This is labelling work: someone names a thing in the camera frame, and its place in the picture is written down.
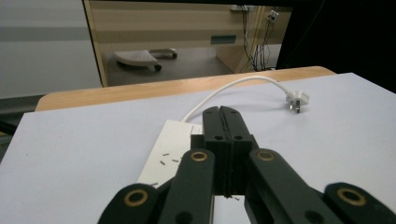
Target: white power strip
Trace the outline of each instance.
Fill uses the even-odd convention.
[[[254,6],[250,6],[250,5],[244,5],[243,7],[238,6],[238,5],[231,5],[230,10],[231,11],[253,11]]]
[[[276,22],[277,17],[279,16],[279,13],[276,11],[271,10],[270,14],[268,15],[268,21],[270,22]]]
[[[167,120],[137,182],[159,187],[175,176],[183,154],[190,150],[191,135],[202,125]]]

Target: white table surface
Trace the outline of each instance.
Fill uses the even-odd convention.
[[[396,95],[354,74],[282,82],[310,94],[301,114],[272,84],[231,88],[201,112],[241,112],[259,146],[278,151],[320,191],[361,187],[396,211]],[[167,119],[211,91],[28,113],[0,164],[0,223],[96,223],[140,175]],[[215,223],[248,223],[243,200],[216,200]]]

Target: wooden table edge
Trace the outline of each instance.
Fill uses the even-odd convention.
[[[196,91],[209,91],[215,90],[239,78],[250,76],[265,76],[277,81],[287,81],[329,75],[336,74],[322,66],[309,66],[215,77],[186,78],[79,91],[59,91],[43,96],[39,100],[35,111],[62,109],[84,105],[100,105]],[[257,83],[263,83],[263,81],[249,81],[241,83],[240,85],[252,85]]]

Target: power cord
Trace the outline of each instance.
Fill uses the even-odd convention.
[[[248,65],[251,64],[253,67],[253,70],[255,72],[260,72],[260,71],[266,71],[267,67],[266,65],[269,63],[269,58],[271,55],[271,50],[268,46],[268,40],[274,31],[274,25],[275,23],[273,21],[268,20],[267,23],[265,24],[265,36],[264,40],[261,45],[256,45],[255,50],[254,50],[254,55],[251,55],[248,52],[248,18],[247,18],[247,13],[246,9],[244,6],[240,6],[242,8],[242,17],[243,17],[243,25],[244,25],[244,50],[247,55],[247,63],[245,64],[244,67],[242,67],[241,71]],[[265,60],[265,48],[268,49],[268,54]]]
[[[300,113],[300,106],[309,104],[309,95],[306,94],[304,91],[290,91],[286,87],[281,85],[279,82],[277,82],[276,80],[271,79],[269,77],[261,77],[261,76],[243,77],[243,78],[237,79],[236,81],[230,82],[229,84],[226,84],[226,85],[220,87],[216,91],[213,91],[211,94],[206,96],[206,98],[203,101],[201,101],[201,103],[199,103],[196,107],[194,107],[181,121],[187,122],[187,120],[190,119],[191,115],[193,113],[195,113],[196,110],[198,110],[202,105],[204,105],[208,100],[210,100],[213,96],[215,96],[219,92],[224,91],[238,83],[250,81],[250,80],[269,81],[270,83],[278,86],[283,92],[285,92],[286,102],[288,102],[290,104],[290,109],[295,108],[297,113]]]

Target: power plug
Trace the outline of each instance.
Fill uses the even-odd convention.
[[[270,11],[270,14],[268,14],[268,21],[270,22],[276,22],[277,17],[279,16],[279,13],[277,13],[274,10]]]
[[[299,114],[300,106],[309,104],[309,95],[304,91],[288,91],[286,92],[286,102],[290,104],[290,109],[295,108]]]

